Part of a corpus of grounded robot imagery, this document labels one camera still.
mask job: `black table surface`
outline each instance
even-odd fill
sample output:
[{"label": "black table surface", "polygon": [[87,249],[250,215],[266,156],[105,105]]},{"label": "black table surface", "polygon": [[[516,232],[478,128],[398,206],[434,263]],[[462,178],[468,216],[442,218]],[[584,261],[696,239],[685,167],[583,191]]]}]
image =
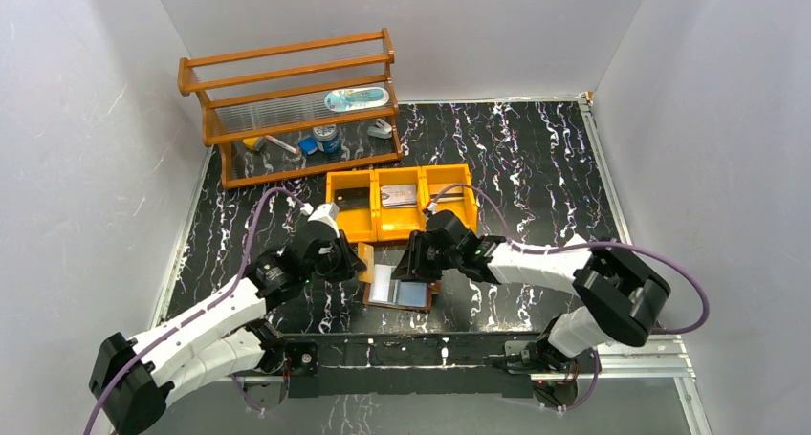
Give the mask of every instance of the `black table surface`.
[{"label": "black table surface", "polygon": [[[342,128],[344,157],[368,156],[371,145],[363,128],[370,123]],[[555,246],[575,233],[589,240],[618,237],[576,102],[403,105],[397,124],[405,157],[377,168],[467,163],[473,184],[495,200],[510,226],[502,229],[495,213],[481,205],[479,232]],[[236,273],[252,210],[267,188],[284,186],[314,206],[324,201],[324,175],[225,191],[216,149],[211,156],[165,318],[190,308]],[[306,159],[285,163],[303,165]],[[303,220],[289,199],[271,201],[262,212],[255,254],[279,246]],[[378,244],[376,263],[397,264],[403,248],[403,243]],[[473,283],[450,272],[425,314],[366,306],[363,285],[358,280],[314,283],[276,309],[270,321],[289,334],[537,332],[556,315],[580,306],[571,294],[524,284]]]}]

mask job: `yellow container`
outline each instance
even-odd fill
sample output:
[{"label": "yellow container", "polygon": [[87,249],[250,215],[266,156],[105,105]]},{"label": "yellow container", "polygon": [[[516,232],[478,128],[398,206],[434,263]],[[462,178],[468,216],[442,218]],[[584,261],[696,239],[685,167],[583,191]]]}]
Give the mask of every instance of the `yellow container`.
[{"label": "yellow container", "polygon": [[[422,167],[422,182],[420,188],[423,194],[423,204],[427,206],[430,201],[430,185],[435,184],[470,184],[471,170],[467,164],[427,165]],[[478,206],[476,197],[470,188],[463,189],[462,201],[452,201],[437,204],[437,211],[450,210],[468,229],[477,232]]]},{"label": "yellow container", "polygon": [[264,137],[251,137],[249,139],[243,139],[242,144],[245,145],[251,151],[259,151],[262,148],[262,145],[265,142]]},{"label": "yellow container", "polygon": [[335,192],[346,188],[369,188],[369,207],[339,210],[338,228],[346,233],[349,242],[375,242],[377,236],[377,209],[380,201],[380,189],[377,187],[373,170],[356,170],[349,172],[327,173],[327,199],[335,201]]},{"label": "yellow container", "polygon": [[[426,217],[423,215],[425,195],[421,189],[422,170],[420,167],[400,167],[396,169],[376,169],[377,185],[375,187],[376,204],[379,207],[378,241],[396,241],[408,239],[415,229],[426,228]],[[417,205],[414,207],[386,208],[380,200],[380,187],[385,185],[416,185]]]}]

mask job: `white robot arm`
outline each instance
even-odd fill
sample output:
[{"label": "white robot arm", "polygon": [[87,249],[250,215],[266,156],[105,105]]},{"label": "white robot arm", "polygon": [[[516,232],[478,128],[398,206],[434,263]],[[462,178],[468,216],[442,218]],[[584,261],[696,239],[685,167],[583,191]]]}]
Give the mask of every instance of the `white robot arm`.
[{"label": "white robot arm", "polygon": [[[338,229],[337,214],[333,204],[318,207],[290,242],[251,262],[245,277],[234,277],[155,329],[128,340],[116,333],[101,344],[90,390],[97,399],[108,393],[103,409],[120,435],[143,432],[184,395],[239,371],[274,373],[291,366],[315,373],[318,361],[302,349],[310,346],[286,341],[263,317],[298,296],[313,276],[339,282],[365,269]],[[569,244],[584,242],[575,237]],[[584,306],[553,319],[537,340],[504,344],[501,359],[490,364],[509,373],[561,370],[585,349],[612,340],[646,342],[669,295],[661,277],[627,250],[546,254],[550,250],[477,237],[452,212],[441,211],[428,216],[426,231],[412,231],[392,278],[433,282],[442,271],[457,269],[474,281],[532,284],[579,296]],[[169,340],[156,344],[173,329]],[[144,351],[107,389],[124,364]]]}]

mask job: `white backdrop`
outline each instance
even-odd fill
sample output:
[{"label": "white backdrop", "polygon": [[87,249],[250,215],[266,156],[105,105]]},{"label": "white backdrop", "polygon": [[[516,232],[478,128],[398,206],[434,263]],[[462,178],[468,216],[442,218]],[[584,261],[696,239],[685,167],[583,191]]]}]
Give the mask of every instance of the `white backdrop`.
[{"label": "white backdrop", "polygon": [[718,434],[808,433],[809,33],[811,0],[645,0],[595,95],[636,243],[710,296],[686,343]]},{"label": "white backdrop", "polygon": [[642,0],[162,0],[193,57],[388,27],[398,98],[594,90]]},{"label": "white backdrop", "polygon": [[159,0],[0,0],[0,433],[81,433],[149,325],[206,154],[184,55]]}]

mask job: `small bottle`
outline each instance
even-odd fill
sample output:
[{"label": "small bottle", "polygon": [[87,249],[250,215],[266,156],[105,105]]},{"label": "small bottle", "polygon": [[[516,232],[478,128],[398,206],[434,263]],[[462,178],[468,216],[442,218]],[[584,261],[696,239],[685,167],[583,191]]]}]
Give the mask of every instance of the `small bottle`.
[{"label": "small bottle", "polygon": [[318,149],[324,153],[335,153],[340,150],[338,127],[335,124],[314,127],[313,137],[316,139]]}]

